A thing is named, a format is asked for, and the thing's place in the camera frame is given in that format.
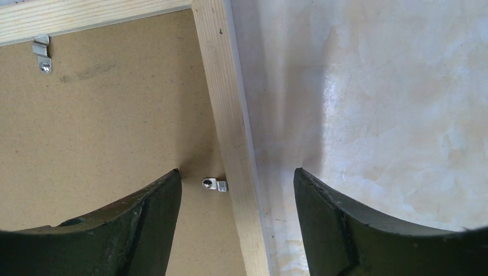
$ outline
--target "wooden frame edge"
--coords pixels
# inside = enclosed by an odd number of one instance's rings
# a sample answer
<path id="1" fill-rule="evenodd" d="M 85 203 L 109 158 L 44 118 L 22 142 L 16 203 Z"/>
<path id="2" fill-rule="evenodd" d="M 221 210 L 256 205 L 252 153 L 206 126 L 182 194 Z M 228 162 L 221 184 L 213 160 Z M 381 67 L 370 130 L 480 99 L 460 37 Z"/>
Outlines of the wooden frame edge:
<path id="1" fill-rule="evenodd" d="M 35 0 L 0 7 L 0 46 L 193 10 L 248 276 L 269 276 L 268 242 L 230 0 Z"/>

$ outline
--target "silver metal clip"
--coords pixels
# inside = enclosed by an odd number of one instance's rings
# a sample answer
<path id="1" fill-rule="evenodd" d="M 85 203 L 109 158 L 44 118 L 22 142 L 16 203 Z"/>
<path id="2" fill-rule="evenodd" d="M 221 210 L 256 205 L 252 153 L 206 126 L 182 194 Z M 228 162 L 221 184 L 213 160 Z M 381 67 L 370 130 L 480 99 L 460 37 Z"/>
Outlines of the silver metal clip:
<path id="1" fill-rule="evenodd" d="M 224 193 L 228 191 L 227 181 L 218 181 L 216 178 L 204 178 L 201 185 L 207 190 L 217 190 Z"/>
<path id="2" fill-rule="evenodd" d="M 49 57 L 48 46 L 49 36 L 47 34 L 37 36 L 32 43 L 32 52 L 37 56 L 39 70 L 45 74 L 49 74 L 52 71 L 52 60 Z"/>

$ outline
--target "hardboard backing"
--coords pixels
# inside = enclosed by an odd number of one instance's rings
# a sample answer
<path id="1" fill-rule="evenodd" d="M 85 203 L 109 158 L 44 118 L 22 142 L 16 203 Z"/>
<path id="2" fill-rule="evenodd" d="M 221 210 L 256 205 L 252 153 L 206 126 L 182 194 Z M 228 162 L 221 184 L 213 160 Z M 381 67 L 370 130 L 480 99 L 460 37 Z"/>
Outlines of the hardboard backing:
<path id="1" fill-rule="evenodd" d="M 167 275 L 245 275 L 190 10 L 0 47 L 0 228 L 58 225 L 180 168 Z"/>

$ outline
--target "wood grain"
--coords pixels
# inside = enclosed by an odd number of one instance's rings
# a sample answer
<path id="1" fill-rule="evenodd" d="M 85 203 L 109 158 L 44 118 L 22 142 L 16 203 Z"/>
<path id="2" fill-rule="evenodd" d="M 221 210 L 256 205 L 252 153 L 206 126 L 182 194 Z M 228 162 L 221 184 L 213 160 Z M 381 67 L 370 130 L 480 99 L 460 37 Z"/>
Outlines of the wood grain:
<path id="1" fill-rule="evenodd" d="M 249 276 L 269 275 L 256 160 L 230 3 L 195 0 L 192 10 L 246 272 Z"/>
<path id="2" fill-rule="evenodd" d="M 0 7 L 0 45 L 190 8 L 191 0 L 35 0 Z"/>

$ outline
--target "wooden strip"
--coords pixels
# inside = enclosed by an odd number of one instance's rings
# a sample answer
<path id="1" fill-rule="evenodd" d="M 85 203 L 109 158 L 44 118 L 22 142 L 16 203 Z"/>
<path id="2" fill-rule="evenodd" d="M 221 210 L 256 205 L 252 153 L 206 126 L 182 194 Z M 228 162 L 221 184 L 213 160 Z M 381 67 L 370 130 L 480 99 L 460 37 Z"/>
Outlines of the wooden strip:
<path id="1" fill-rule="evenodd" d="M 0 7 L 0 45 L 190 8 L 191 0 L 33 0 Z"/>
<path id="2" fill-rule="evenodd" d="M 194 0 L 192 10 L 244 264 L 249 276 L 266 276 L 264 218 L 230 3 Z"/>

